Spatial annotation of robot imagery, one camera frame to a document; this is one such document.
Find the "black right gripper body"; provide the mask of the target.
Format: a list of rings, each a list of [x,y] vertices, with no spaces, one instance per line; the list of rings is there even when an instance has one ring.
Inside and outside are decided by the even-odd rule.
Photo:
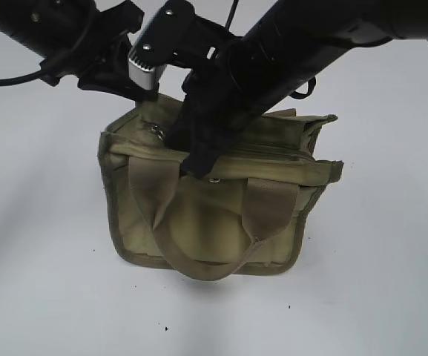
[[[264,113],[260,98],[264,71],[258,68],[193,72],[182,89],[182,107],[165,139],[166,146],[177,151],[225,152]]]

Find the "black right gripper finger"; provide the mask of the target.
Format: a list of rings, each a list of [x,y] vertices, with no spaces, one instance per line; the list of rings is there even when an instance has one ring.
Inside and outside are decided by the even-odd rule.
[[[181,163],[181,171],[194,177],[205,177],[214,167],[220,152],[207,144],[198,144]]]

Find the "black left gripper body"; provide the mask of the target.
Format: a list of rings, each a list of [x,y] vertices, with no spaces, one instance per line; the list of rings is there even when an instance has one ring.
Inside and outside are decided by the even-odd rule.
[[[135,102],[154,101],[157,89],[141,88],[129,77],[130,33],[140,30],[144,12],[132,1],[100,11],[86,1],[82,29],[40,63],[42,81],[55,87],[64,76],[78,78],[77,87],[121,96]]]

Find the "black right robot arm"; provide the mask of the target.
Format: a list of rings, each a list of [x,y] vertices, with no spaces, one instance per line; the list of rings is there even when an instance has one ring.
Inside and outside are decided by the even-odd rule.
[[[278,1],[183,83],[165,144],[202,178],[247,125],[355,48],[428,39],[428,1]]]

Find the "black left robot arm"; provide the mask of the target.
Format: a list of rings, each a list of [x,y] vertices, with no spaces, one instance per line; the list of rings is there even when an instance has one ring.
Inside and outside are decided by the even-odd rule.
[[[128,72],[128,36],[143,17],[132,1],[104,11],[94,1],[0,1],[0,32],[43,58],[35,73],[0,79],[0,86],[39,79],[55,87],[75,76],[81,90],[154,101],[157,90],[141,88]]]

